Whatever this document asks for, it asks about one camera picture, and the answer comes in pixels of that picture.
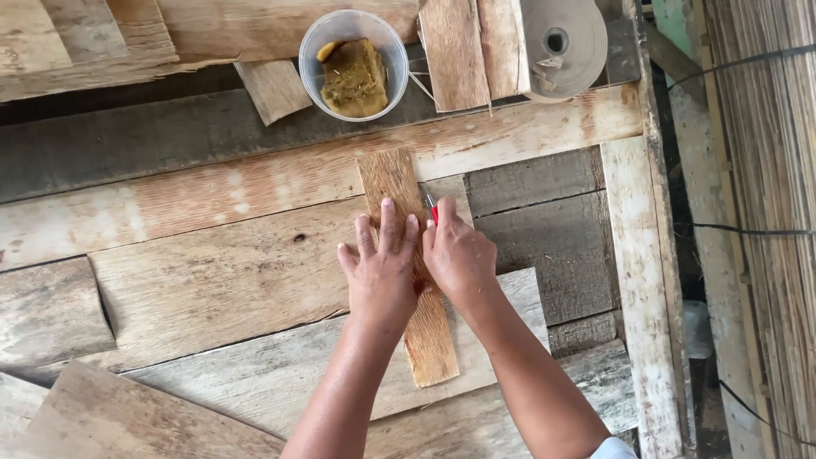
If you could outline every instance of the hand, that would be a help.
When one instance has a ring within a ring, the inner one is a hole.
[[[423,234],[423,258],[433,279],[454,305],[465,305],[468,295],[498,287],[496,245],[456,215],[455,199],[442,198],[437,206],[439,226],[428,221]]]
[[[379,249],[374,247],[369,216],[361,215],[354,221],[360,260],[355,260],[342,243],[337,247],[337,258],[348,279],[349,317],[353,324],[369,332],[401,336],[425,289],[423,280],[413,281],[411,264],[419,221],[413,214],[408,216],[401,247],[396,250],[394,202],[383,199],[381,208]]]

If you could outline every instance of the black cable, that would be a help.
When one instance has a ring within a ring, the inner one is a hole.
[[[682,82],[686,82],[686,81],[690,80],[691,78],[702,77],[705,74],[710,74],[712,72],[716,72],[716,71],[719,71],[719,70],[728,69],[729,67],[734,67],[735,65],[750,64],[752,62],[758,62],[760,60],[770,60],[770,59],[773,59],[774,57],[798,56],[800,54],[807,54],[809,52],[816,52],[816,43],[814,43],[812,45],[806,45],[806,46],[803,46],[803,47],[788,48],[788,49],[782,49],[782,50],[779,50],[779,51],[772,51],[772,52],[766,52],[766,53],[763,53],[763,54],[757,54],[756,56],[751,56],[751,57],[746,57],[745,59],[735,60],[734,62],[729,62],[728,64],[718,65],[717,67],[711,67],[708,70],[704,70],[702,72],[697,72],[696,74],[691,74],[691,75],[689,75],[689,76],[687,76],[685,78],[681,78],[681,79],[675,81],[674,84],[672,84],[670,87],[668,87],[668,90],[671,91],[673,87],[677,86],[678,84],[680,84]]]
[[[816,236],[816,229],[742,229],[728,225],[714,223],[688,223],[678,221],[675,225],[689,225],[695,228],[714,228],[716,230],[731,231],[733,233],[748,234],[751,236]]]
[[[789,439],[792,439],[792,440],[796,441],[797,443],[802,443],[802,444],[806,444],[806,445],[808,445],[808,446],[814,446],[814,447],[816,447],[816,443],[812,443],[812,442],[804,441],[803,439],[799,439],[799,438],[797,438],[797,437],[795,437],[795,436],[793,436],[793,435],[791,435],[791,434],[788,434],[787,432],[784,432],[784,431],[779,430],[779,429],[777,429],[776,427],[772,426],[770,422],[766,421],[765,419],[762,419],[762,416],[760,416],[760,415],[756,414],[756,412],[754,412],[754,410],[752,410],[752,409],[751,409],[751,408],[750,408],[750,407],[749,407],[749,406],[748,406],[748,405],[747,405],[745,402],[743,402],[743,400],[742,400],[741,398],[739,398],[739,396],[737,396],[737,395],[734,393],[734,391],[733,391],[733,390],[731,390],[731,388],[730,388],[730,387],[728,387],[728,385],[725,383],[725,381],[723,381],[723,380],[721,380],[721,379],[720,379],[720,385],[722,386],[722,388],[723,388],[723,389],[725,389],[725,391],[726,391],[726,392],[728,392],[728,393],[731,395],[731,397],[734,397],[734,400],[736,400],[736,401],[737,401],[737,403],[739,403],[739,404],[740,404],[740,405],[741,405],[743,408],[747,409],[747,410],[748,410],[748,412],[750,412],[752,415],[754,415],[754,417],[755,417],[756,419],[759,419],[760,421],[762,421],[762,422],[764,422],[765,424],[767,424],[768,426],[770,426],[770,428],[771,428],[771,429],[776,430],[776,431],[777,431],[777,432],[779,432],[780,434],[785,435],[786,437],[788,437]]]

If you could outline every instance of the bamboo mat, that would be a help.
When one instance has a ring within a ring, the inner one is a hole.
[[[715,67],[816,42],[813,0],[707,0]],[[740,225],[816,228],[816,53],[716,72]],[[743,236],[774,427],[816,441],[814,236]],[[777,433],[781,458],[816,448]]]

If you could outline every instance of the roll of paper tape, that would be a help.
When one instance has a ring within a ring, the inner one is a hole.
[[[592,85],[606,63],[606,24],[594,0],[521,0],[531,100],[555,103]]]

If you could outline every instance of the plastic cup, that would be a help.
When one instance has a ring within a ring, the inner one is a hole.
[[[330,42],[347,42],[360,38],[368,38],[383,57],[383,64],[388,73],[386,88],[388,105],[378,114],[365,118],[349,118],[331,111],[320,95],[324,73],[322,64],[317,60],[317,52]],[[300,43],[298,63],[300,79],[303,80],[306,91],[315,105],[344,121],[370,121],[385,115],[400,101],[408,83],[408,55],[402,40],[388,23],[365,11],[338,10],[318,19]]]

